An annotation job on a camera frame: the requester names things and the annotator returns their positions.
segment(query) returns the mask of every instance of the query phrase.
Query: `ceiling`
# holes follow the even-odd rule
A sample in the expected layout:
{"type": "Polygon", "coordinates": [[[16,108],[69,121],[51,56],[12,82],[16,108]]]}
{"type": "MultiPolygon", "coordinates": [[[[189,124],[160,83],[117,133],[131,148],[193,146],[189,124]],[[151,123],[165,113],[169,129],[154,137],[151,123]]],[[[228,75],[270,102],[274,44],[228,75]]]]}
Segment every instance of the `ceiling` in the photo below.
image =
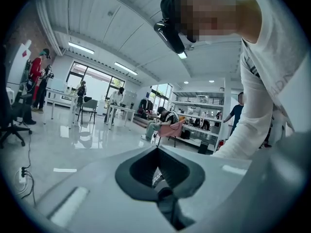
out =
{"type": "Polygon", "coordinates": [[[213,74],[239,78],[241,40],[236,35],[220,41],[198,42],[181,60],[154,32],[162,19],[161,0],[45,0],[46,12],[58,46],[72,56],[99,63],[127,75],[141,85],[206,80],[213,74]],[[71,41],[95,51],[70,47],[71,41]],[[132,75],[114,65],[135,70],[132,75]]]}

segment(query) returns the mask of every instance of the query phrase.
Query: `white table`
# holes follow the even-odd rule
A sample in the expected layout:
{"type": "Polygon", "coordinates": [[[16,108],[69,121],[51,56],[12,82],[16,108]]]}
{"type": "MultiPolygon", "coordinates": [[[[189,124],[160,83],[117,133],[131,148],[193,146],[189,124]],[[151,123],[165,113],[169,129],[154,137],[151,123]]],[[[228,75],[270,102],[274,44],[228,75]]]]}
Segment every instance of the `white table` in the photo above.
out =
{"type": "MultiPolygon", "coordinates": [[[[52,90],[50,88],[47,88],[47,93],[46,93],[45,102],[44,102],[44,108],[45,109],[47,108],[48,101],[52,102],[51,119],[53,119],[55,102],[57,102],[57,100],[55,99],[55,95],[62,95],[62,96],[71,98],[70,111],[69,111],[70,115],[68,117],[68,127],[71,129],[72,124],[74,124],[74,122],[75,122],[75,106],[77,104],[79,97],[75,94],[67,94],[65,92],[56,91],[56,90],[52,90]]],[[[47,123],[47,114],[44,111],[43,111],[43,123],[46,124],[47,123]]]]}
{"type": "Polygon", "coordinates": [[[111,120],[109,120],[110,116],[107,115],[107,124],[109,124],[109,129],[111,130],[111,123],[112,123],[112,117],[113,117],[113,113],[115,110],[117,109],[120,109],[120,110],[123,110],[125,111],[126,115],[125,115],[125,123],[124,123],[124,126],[126,126],[126,121],[127,121],[127,113],[128,112],[132,112],[132,117],[131,117],[131,123],[133,123],[133,119],[134,119],[134,112],[135,110],[131,110],[129,108],[124,108],[124,107],[121,107],[121,106],[116,106],[116,105],[109,105],[109,107],[112,109],[111,112],[112,112],[112,116],[111,116],[111,120]]]}

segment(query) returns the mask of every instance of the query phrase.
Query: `pink chair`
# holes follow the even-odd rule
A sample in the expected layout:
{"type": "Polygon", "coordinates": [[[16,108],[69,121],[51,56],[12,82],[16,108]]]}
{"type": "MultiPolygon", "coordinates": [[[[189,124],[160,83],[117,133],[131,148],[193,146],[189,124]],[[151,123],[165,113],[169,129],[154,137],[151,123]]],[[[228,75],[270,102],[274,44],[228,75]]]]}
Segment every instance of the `pink chair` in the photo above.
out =
{"type": "Polygon", "coordinates": [[[176,137],[181,135],[181,130],[182,130],[182,126],[184,122],[185,120],[183,119],[170,126],[161,126],[160,130],[157,132],[158,135],[160,136],[160,139],[157,145],[159,146],[161,137],[169,136],[169,139],[170,139],[171,136],[174,136],[175,137],[174,147],[176,148],[176,137]]]}

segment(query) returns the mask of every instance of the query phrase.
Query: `glossy white floor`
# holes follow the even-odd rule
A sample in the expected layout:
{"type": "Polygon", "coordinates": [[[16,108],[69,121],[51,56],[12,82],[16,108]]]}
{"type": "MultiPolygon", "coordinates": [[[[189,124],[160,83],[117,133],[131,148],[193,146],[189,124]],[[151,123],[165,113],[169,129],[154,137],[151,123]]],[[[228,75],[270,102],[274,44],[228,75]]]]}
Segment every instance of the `glossy white floor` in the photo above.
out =
{"type": "MultiPolygon", "coordinates": [[[[45,111],[51,115],[51,107],[45,111]]],[[[31,126],[33,131],[31,135],[31,167],[29,171],[35,179],[35,199],[38,200],[48,189],[66,178],[70,173],[55,172],[54,168],[69,168],[79,170],[83,166],[96,161],[100,158],[123,153],[125,151],[134,150],[146,145],[150,145],[141,139],[141,135],[145,133],[145,129],[132,124],[129,131],[124,127],[124,121],[115,119],[115,126],[111,130],[104,124],[104,117],[97,116],[95,124],[93,118],[89,122],[89,115],[84,115],[84,122],[81,125],[76,123],[75,127],[68,129],[67,118],[69,109],[55,107],[54,119],[47,120],[47,124],[43,124],[42,114],[33,113],[33,120],[37,124],[31,126]]],[[[20,140],[14,135],[10,136],[4,143],[4,149],[0,150],[0,160],[3,174],[12,184],[14,174],[19,167],[27,166],[28,161],[28,143],[30,137],[28,133],[22,132],[26,146],[22,147],[20,140]]],[[[173,146],[174,141],[167,138],[161,139],[162,145],[173,146]]],[[[185,145],[181,141],[176,141],[176,147],[184,150],[198,151],[192,145],[185,145]]],[[[18,178],[15,184],[21,188],[18,178]]],[[[31,188],[31,181],[26,192],[31,188]]],[[[30,204],[33,204],[31,196],[25,198],[30,204]]]]}

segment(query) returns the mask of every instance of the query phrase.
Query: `fire extinguisher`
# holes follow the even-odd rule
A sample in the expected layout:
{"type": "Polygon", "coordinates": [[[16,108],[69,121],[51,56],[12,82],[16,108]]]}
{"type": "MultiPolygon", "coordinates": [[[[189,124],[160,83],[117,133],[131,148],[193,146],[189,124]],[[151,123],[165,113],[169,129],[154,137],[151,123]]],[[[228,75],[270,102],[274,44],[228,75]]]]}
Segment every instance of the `fire extinguisher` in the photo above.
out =
{"type": "Polygon", "coordinates": [[[218,151],[219,148],[220,148],[222,145],[224,145],[224,144],[225,144],[225,141],[224,141],[224,140],[220,140],[220,141],[218,142],[218,146],[217,146],[217,150],[216,150],[216,151],[218,151]]]}

